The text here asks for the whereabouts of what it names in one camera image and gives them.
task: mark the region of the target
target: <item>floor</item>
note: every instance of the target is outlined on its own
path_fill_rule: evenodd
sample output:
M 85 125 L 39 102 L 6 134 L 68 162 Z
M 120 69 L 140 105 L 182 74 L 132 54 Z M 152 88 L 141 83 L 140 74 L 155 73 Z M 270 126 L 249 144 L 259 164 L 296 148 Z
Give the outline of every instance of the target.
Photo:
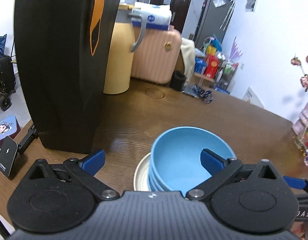
M 16 87 L 15 87 L 16 93 L 10 95 L 10 100 L 12 102 L 12 105 L 5 112 L 3 112 L 0 109 L 0 120 L 3 120 L 4 118 L 10 115 L 14 115 L 16 116 L 19 126 L 23 128 L 28 123 L 28 121 L 31 119 L 31 117 L 29 115 L 29 112 L 26 106 L 26 102 L 25 102 L 25 98 L 23 95 L 22 87 L 20 85 L 18 74 L 16 74 L 15 77 L 16 77 Z M 4 220 L 3 217 L 0 216 L 0 219 L 10 233 L 14 232 L 14 228 L 6 220 Z

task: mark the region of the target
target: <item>pink suitcase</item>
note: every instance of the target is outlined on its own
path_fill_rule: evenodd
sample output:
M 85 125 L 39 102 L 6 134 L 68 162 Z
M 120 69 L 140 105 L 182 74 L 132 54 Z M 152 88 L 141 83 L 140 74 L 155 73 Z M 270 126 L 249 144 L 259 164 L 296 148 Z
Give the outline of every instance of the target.
M 140 28 L 134 27 L 134 33 L 137 39 Z M 131 76 L 166 84 L 171 80 L 181 43 L 181 34 L 174 28 L 169 31 L 146 29 L 142 43 L 134 52 Z

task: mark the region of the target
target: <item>white plate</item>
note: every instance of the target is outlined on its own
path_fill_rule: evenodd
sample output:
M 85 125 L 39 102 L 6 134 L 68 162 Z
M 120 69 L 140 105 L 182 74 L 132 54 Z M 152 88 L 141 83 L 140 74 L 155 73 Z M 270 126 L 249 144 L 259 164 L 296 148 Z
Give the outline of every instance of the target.
M 137 165 L 134 173 L 134 190 L 149 191 L 147 185 L 147 176 L 151 153 L 147 154 Z

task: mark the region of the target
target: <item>orange ribbon handle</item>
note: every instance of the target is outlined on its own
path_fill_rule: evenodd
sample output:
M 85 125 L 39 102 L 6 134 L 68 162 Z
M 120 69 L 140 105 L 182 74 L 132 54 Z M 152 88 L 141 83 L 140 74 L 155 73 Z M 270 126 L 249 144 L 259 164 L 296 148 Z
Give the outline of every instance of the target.
M 94 9 L 92 14 L 92 20 L 89 27 L 89 46 L 90 46 L 90 53 L 93 56 L 95 54 L 97 45 L 99 43 L 99 33 L 100 33 L 100 21 L 102 19 L 103 10 L 104 10 L 104 2 L 105 0 L 94 0 Z M 97 36 L 97 42 L 95 47 L 92 46 L 92 34 L 93 30 L 98 25 L 98 36 Z

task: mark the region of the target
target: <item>white cloth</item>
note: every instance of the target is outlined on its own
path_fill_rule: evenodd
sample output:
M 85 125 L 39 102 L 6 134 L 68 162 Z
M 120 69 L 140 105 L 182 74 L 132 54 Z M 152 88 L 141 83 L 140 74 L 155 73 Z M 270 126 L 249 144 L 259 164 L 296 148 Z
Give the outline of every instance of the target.
M 181 52 L 184 61 L 184 76 L 189 82 L 195 65 L 195 44 L 193 41 L 182 38 Z

